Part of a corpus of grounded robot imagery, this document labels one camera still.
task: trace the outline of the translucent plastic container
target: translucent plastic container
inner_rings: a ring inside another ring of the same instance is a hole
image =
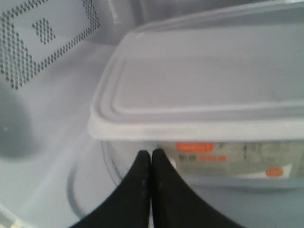
[[[90,134],[118,183],[165,149],[207,202],[248,227],[304,223],[304,4],[193,14],[128,33],[95,93]]]

